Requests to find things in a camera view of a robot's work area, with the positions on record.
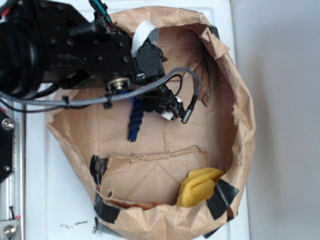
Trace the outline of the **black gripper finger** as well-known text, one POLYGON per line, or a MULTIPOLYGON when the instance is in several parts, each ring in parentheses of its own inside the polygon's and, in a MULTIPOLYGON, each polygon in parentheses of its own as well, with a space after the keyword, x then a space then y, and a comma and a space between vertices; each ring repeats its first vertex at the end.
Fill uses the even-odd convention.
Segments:
POLYGON ((162 100, 160 101, 159 107, 161 108, 160 115, 171 121, 177 118, 183 118, 185 116, 185 109, 182 100, 176 97, 173 92, 167 87, 160 89, 160 95, 162 100))
POLYGON ((166 109, 165 99, 156 95, 142 95, 142 108, 148 113, 163 113, 166 109))

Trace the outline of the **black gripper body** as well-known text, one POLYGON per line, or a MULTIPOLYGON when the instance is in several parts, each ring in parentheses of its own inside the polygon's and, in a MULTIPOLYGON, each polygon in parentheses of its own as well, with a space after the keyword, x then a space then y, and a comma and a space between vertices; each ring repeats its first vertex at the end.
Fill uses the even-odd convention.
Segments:
POLYGON ((105 90, 110 94, 136 90, 165 76, 163 62, 167 60, 162 50, 150 41, 145 41, 133 58, 136 74, 120 77, 107 83, 105 90))

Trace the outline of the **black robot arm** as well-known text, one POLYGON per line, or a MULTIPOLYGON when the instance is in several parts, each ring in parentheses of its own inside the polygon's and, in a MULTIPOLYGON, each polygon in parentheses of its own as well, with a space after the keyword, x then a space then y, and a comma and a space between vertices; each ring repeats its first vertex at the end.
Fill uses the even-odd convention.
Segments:
POLYGON ((8 0, 0 8, 0 100, 42 111, 82 109, 135 99, 132 117, 156 112, 185 123, 192 108, 168 87, 182 68, 165 73, 157 29, 142 38, 119 29, 100 0, 94 20, 72 5, 8 0))

